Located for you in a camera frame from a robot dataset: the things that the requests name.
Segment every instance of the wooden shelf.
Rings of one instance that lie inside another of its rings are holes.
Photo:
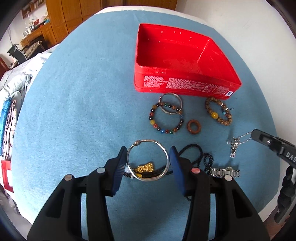
[[[46,0],[32,0],[25,7],[22,8],[22,18],[28,17],[29,14],[33,13],[36,9],[40,8],[46,3]]]

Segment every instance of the gold pendant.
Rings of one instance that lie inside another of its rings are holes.
[[[152,162],[148,162],[147,164],[143,166],[138,166],[137,168],[134,168],[134,171],[137,173],[143,173],[143,172],[153,172],[154,167]]]

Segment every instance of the wooden wardrobe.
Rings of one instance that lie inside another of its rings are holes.
[[[47,12],[57,43],[105,7],[141,5],[175,10],[177,0],[46,0]]]

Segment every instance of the white wall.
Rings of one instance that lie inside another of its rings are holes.
[[[22,18],[22,13],[19,12],[14,20],[10,24],[11,31],[11,41],[13,44],[20,44],[23,39],[23,32],[25,31],[26,25],[33,19],[41,19],[42,16],[47,15],[46,4],[42,5],[40,8],[36,9],[29,18]],[[4,36],[0,40],[0,57],[9,66],[13,62],[13,57],[10,57],[7,51],[11,48],[8,31],[5,32]]]
[[[260,85],[278,136],[296,144],[296,39],[280,14],[265,0],[178,0],[176,11],[205,20],[233,46]],[[281,160],[279,188],[287,166]],[[263,220],[276,200],[260,212]]]

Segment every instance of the silver watch strap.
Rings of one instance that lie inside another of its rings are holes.
[[[240,170],[233,170],[232,167],[226,169],[212,168],[210,171],[212,177],[222,178],[224,175],[230,175],[232,177],[239,177]]]

